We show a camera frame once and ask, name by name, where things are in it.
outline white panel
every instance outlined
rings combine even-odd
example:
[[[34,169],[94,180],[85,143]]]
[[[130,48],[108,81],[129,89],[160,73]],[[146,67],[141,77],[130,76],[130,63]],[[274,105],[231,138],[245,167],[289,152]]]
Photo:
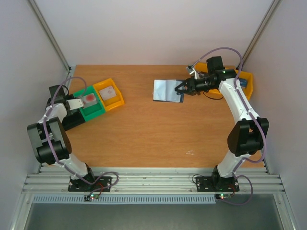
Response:
[[[90,202],[84,200],[84,195],[39,194],[35,195],[33,203],[41,204],[215,204],[214,195],[206,194],[173,194],[173,195],[136,195],[136,194],[104,194]]]
[[[254,73],[251,104],[269,120],[268,160],[300,229],[307,229],[306,12],[305,0],[282,1],[244,68]]]
[[[37,170],[27,125],[44,114],[64,67],[25,0],[0,1],[0,225],[9,229],[27,173]]]
[[[36,0],[70,65],[192,64],[242,54],[271,0]],[[230,51],[225,64],[237,64]]]

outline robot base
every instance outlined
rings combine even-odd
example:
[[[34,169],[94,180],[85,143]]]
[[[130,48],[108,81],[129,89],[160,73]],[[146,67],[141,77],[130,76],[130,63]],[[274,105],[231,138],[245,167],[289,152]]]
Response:
[[[76,181],[79,181],[79,180],[72,180],[72,179],[70,180],[70,183],[69,183],[69,186],[68,186],[68,191],[69,192],[90,192],[90,191],[92,191],[94,189],[101,188],[97,184],[95,184],[95,185],[86,184],[86,186],[84,186],[84,185],[80,186],[78,184],[78,182],[76,182]],[[110,184],[112,184],[112,177],[111,176],[102,176],[97,183],[102,184],[103,187],[107,187]],[[103,193],[110,192],[110,188],[104,188],[102,192]]]
[[[220,177],[217,166],[211,176],[195,177],[197,192],[236,192],[240,191],[238,180],[234,177]]]

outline metal plate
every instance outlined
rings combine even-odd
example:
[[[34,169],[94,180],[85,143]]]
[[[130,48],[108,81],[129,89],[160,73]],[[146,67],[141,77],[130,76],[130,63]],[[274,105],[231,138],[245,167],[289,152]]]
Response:
[[[44,204],[215,204],[214,195],[124,195],[104,194],[91,202],[84,201],[83,195],[38,194],[33,203]]]
[[[122,168],[92,167],[95,176],[104,172],[119,173],[119,182],[111,188],[116,194],[198,194],[192,177],[195,174],[211,176],[213,168]],[[239,175],[247,176],[253,183],[254,194],[284,194],[284,187],[279,175],[268,175],[265,167],[239,168]],[[29,174],[22,193],[32,194],[69,194],[67,184],[69,174],[62,168],[40,168],[39,174]],[[239,178],[238,194],[250,194],[250,185],[244,178]]]
[[[103,187],[107,187],[107,183],[109,183],[109,185],[112,183],[112,177],[111,176],[102,176],[98,183],[101,183]],[[99,185],[96,185],[92,190],[101,188]],[[103,189],[103,193],[106,192],[110,192],[111,188],[104,188]],[[74,185],[69,185],[68,186],[68,191],[69,192],[88,192],[88,190],[86,189],[82,189],[82,188],[76,188]]]
[[[233,188],[229,186],[226,186],[222,188],[221,190],[217,191],[213,187],[212,178],[210,176],[198,176],[198,177],[195,177],[195,180],[196,180],[197,192],[218,192],[218,193],[219,192],[223,192],[223,193],[233,192]],[[235,188],[236,192],[240,191],[239,184],[238,185],[233,184],[232,186]]]

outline metal frame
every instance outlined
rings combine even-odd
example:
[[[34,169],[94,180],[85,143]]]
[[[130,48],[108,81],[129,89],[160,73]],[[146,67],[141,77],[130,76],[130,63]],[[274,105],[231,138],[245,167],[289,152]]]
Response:
[[[32,8],[35,16],[37,17],[38,21],[42,25],[44,31],[46,32],[47,37],[49,38],[52,46],[54,47],[56,53],[58,54],[59,58],[61,59],[66,71],[69,72],[70,71],[69,64],[68,64],[65,56],[63,55],[61,48],[59,47],[56,39],[54,38],[54,36],[53,36],[53,34],[52,34],[52,32],[51,32],[51,30],[50,30],[50,28],[49,28],[49,26],[48,26],[48,24],[45,20],[43,14],[41,13],[36,1],[35,0],[27,0],[27,1],[29,3],[30,7]]]
[[[66,79],[73,77],[74,73],[75,73],[76,67],[72,66],[70,67],[70,71],[68,72]],[[67,88],[69,89],[71,87],[71,80],[65,82],[65,85],[67,86]]]
[[[261,35],[263,34],[265,28],[267,27],[268,23],[270,22],[270,20],[272,19],[272,16],[274,15],[274,13],[276,12],[276,9],[278,8],[278,6],[280,5],[280,3],[282,2],[282,0],[273,0],[270,7],[268,8],[268,10],[266,11],[254,37],[251,39],[244,55],[243,55],[243,66],[246,63],[249,55],[251,54],[251,52],[253,51],[254,47],[256,46],[257,42],[259,41]]]
[[[169,203],[167,197],[175,199],[179,197],[176,203],[195,203],[202,197],[212,199],[215,192],[198,193],[196,185],[192,182],[192,176],[201,174],[210,176],[213,168],[122,168],[122,167],[93,167],[95,175],[107,171],[116,171],[119,173],[120,181],[111,188],[108,197],[116,199],[107,201],[109,204],[123,203],[154,203],[157,197],[166,197],[160,200],[160,203]],[[246,175],[253,183],[255,194],[273,194],[276,206],[284,229],[296,230],[297,225],[293,216],[289,201],[284,191],[283,183],[279,175],[268,174],[267,168],[240,168],[238,174]],[[71,193],[67,191],[69,174],[58,167],[48,167],[42,165],[37,174],[29,174],[24,183],[21,197],[18,202],[17,212],[15,213],[11,230],[22,230],[25,227],[27,217],[32,203],[84,203],[82,197],[85,192]],[[238,194],[249,194],[250,186],[244,179],[239,179],[240,192]],[[142,197],[151,197],[152,200],[142,200]],[[96,205],[106,204],[106,200],[94,202]]]

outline yellow bin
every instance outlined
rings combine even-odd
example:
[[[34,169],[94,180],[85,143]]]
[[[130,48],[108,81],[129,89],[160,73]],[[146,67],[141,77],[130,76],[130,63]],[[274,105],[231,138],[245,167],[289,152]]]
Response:
[[[106,87],[109,87],[109,86],[113,86],[113,89],[115,90],[115,93],[116,93],[116,97],[112,97],[112,98],[104,101],[104,100],[102,100],[102,98],[99,94],[99,91],[106,88]],[[111,109],[114,109],[116,107],[119,107],[119,106],[125,104],[124,99],[121,95],[121,92],[118,90],[117,86],[115,85],[114,81],[111,78],[94,84],[93,88],[95,89],[99,99],[101,100],[102,105],[104,106],[106,112],[110,111]]]
[[[208,69],[207,69],[207,64],[205,63],[198,63],[196,64],[195,66],[195,69],[198,70],[198,71],[202,71],[202,72],[206,72],[208,73]],[[243,78],[243,79],[246,79],[248,81],[248,85],[246,88],[242,88],[243,90],[243,93],[245,94],[246,98],[248,100],[250,100],[250,97],[253,93],[253,74],[252,73],[249,73],[249,72],[244,72],[244,71],[241,71],[240,75],[239,75],[239,78]],[[222,94],[218,91],[218,90],[210,90],[208,92],[208,94],[214,94],[214,95],[220,95],[222,96]]]

